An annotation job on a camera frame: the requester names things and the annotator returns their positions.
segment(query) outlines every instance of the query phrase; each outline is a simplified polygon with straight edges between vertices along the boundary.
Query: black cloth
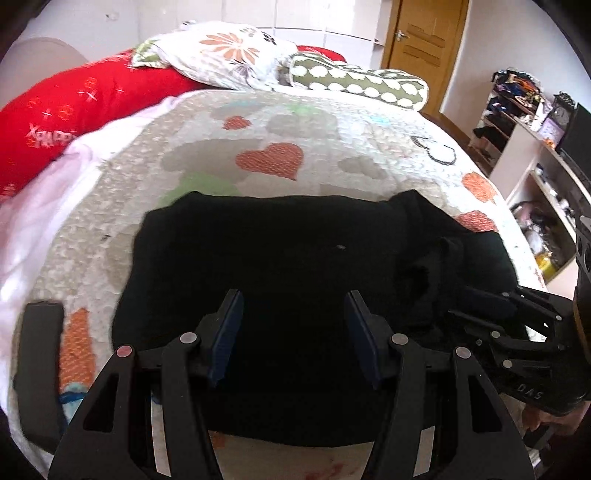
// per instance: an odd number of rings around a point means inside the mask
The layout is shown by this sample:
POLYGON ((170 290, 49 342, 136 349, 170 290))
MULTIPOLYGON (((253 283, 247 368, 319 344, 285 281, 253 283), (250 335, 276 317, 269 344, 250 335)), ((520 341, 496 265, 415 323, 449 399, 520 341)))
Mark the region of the black cloth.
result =
POLYGON ((208 428, 288 445, 370 442, 389 399, 362 376, 346 292, 403 332, 429 317, 427 291, 435 308, 456 283, 500 293, 517 280, 498 234, 469 232, 415 191, 377 203, 190 193, 146 215, 112 342, 163 346, 238 288, 242 327, 204 399, 208 428), (454 280, 434 286, 433 271, 454 280))

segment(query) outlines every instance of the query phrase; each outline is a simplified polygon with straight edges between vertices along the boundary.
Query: floral pillowcase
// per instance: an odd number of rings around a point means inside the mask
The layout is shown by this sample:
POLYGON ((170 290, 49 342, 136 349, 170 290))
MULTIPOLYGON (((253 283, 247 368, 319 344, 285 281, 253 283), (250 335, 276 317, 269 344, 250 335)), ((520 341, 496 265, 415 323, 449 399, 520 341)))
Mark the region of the floral pillowcase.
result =
POLYGON ((232 90, 270 90, 281 62, 295 52, 296 44, 250 25, 185 22, 140 44, 131 65, 172 66, 193 80, 232 90))

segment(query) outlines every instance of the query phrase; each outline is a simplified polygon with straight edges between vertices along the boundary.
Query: orange flower pattern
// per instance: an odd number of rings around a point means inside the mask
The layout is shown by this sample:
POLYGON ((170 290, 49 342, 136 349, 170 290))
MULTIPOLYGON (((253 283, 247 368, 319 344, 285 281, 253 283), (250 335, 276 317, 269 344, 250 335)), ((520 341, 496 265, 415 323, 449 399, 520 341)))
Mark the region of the orange flower pattern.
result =
POLYGON ((255 64, 255 58, 258 57, 259 50, 252 47, 244 48, 242 39, 236 34, 218 33, 216 35, 206 35, 206 37, 207 40, 201 40, 199 43, 216 46, 213 51, 223 51, 223 57, 226 60, 248 61, 252 65, 255 64))

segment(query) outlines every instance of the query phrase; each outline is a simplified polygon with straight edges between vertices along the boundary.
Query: blue gripper pad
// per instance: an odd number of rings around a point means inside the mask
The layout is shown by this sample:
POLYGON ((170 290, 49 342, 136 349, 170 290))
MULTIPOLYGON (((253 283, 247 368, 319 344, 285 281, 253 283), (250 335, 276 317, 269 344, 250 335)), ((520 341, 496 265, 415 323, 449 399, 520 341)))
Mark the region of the blue gripper pad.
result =
POLYGON ((388 339, 392 330, 382 317, 372 315, 358 291, 345 295, 345 320, 365 379, 377 389, 386 372, 388 339))
POLYGON ((200 363, 206 367, 209 384, 215 387, 226 374, 226 367, 242 322, 244 297, 229 290, 217 313, 206 315, 195 330, 201 338, 200 363))

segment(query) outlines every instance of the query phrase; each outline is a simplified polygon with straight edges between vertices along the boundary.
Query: orange heart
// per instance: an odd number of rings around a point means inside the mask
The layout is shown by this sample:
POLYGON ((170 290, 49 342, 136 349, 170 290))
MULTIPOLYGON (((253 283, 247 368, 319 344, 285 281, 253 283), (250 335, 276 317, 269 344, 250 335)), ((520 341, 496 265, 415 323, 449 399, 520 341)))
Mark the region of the orange heart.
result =
POLYGON ((486 203, 489 200, 493 200, 494 202, 496 196, 495 189, 487 179, 484 179, 478 173, 470 172, 464 175, 462 185, 481 202, 486 203))
POLYGON ((224 130, 240 130, 251 126, 250 120, 247 120, 243 116, 229 116, 223 124, 224 130))
POLYGON ((472 232, 499 232, 495 222, 493 222, 485 213, 478 210, 468 213, 462 213, 454 217, 456 222, 472 232))
POLYGON ((304 161, 304 152, 293 143, 272 143, 265 150, 248 150, 236 156, 242 170, 295 180, 304 161))

